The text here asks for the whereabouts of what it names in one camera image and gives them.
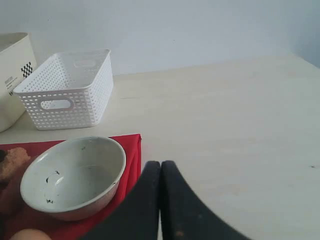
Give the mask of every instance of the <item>red cloth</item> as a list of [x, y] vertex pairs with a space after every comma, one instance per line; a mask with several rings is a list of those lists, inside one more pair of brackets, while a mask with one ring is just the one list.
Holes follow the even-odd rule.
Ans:
[[[105, 219], [125, 198], [137, 182], [141, 173], [141, 136], [140, 134], [115, 136], [126, 154], [126, 167], [120, 179], [118, 189], [111, 202], [96, 215], [75, 222], [64, 222], [49, 215], [35, 211], [26, 204], [14, 216], [5, 221], [5, 240], [22, 229], [39, 229], [47, 233], [52, 240], [73, 240], [87, 233], [94, 225]], [[21, 147], [29, 156], [38, 156], [45, 150], [63, 141], [30, 142], [3, 144], [0, 149], [8, 150]]]

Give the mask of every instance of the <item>light wooden table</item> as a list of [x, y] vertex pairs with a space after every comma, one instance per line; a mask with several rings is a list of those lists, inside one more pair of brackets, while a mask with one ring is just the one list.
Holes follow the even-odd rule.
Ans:
[[245, 235], [319, 239], [319, 69], [270, 56], [114, 83], [98, 126], [37, 131], [24, 114], [0, 143], [141, 133], [143, 163], [174, 160], [204, 203]]

